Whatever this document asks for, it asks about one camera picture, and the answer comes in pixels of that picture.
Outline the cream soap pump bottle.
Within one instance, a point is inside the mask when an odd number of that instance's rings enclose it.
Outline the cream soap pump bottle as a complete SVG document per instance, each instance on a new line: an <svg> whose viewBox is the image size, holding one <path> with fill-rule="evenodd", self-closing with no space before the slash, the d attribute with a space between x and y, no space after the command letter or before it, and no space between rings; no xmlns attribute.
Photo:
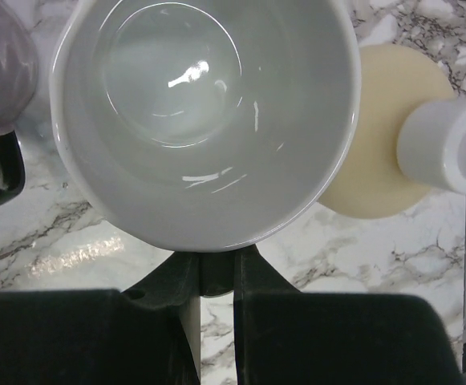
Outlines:
<svg viewBox="0 0 466 385"><path fill-rule="evenodd" d="M394 44L360 50L358 125L319 203L358 219L391 217L436 188L466 196L466 99L426 55Z"/></svg>

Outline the purple mug black handle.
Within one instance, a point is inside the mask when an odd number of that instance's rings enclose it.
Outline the purple mug black handle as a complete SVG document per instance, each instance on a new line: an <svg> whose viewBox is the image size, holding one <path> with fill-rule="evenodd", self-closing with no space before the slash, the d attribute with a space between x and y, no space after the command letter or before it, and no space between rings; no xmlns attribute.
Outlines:
<svg viewBox="0 0 466 385"><path fill-rule="evenodd" d="M0 1L0 206L21 193L26 182L15 121L38 82L38 54L16 13Z"/></svg>

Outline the white light blue mug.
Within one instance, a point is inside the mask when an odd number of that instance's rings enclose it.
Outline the white light blue mug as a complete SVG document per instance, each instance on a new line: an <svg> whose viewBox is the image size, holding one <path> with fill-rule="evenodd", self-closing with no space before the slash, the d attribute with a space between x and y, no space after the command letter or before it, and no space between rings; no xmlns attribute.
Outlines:
<svg viewBox="0 0 466 385"><path fill-rule="evenodd" d="M80 1L49 75L69 175L112 225L229 288L325 192L359 117L342 1Z"/></svg>

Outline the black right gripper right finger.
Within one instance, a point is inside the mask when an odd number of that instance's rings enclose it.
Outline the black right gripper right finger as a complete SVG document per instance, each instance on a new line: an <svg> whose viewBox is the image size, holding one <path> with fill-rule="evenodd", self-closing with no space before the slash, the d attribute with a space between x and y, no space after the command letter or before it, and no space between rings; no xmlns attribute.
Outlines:
<svg viewBox="0 0 466 385"><path fill-rule="evenodd" d="M235 254L240 384L460 384L444 324L406 294L307 293L250 246Z"/></svg>

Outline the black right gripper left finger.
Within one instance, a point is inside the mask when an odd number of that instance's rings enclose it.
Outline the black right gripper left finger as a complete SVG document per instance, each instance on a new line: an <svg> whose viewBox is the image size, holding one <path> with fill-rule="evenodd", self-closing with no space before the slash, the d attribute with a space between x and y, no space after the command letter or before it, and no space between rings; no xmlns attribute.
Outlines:
<svg viewBox="0 0 466 385"><path fill-rule="evenodd" d="M0 384L197 384L197 257L132 288L0 292Z"/></svg>

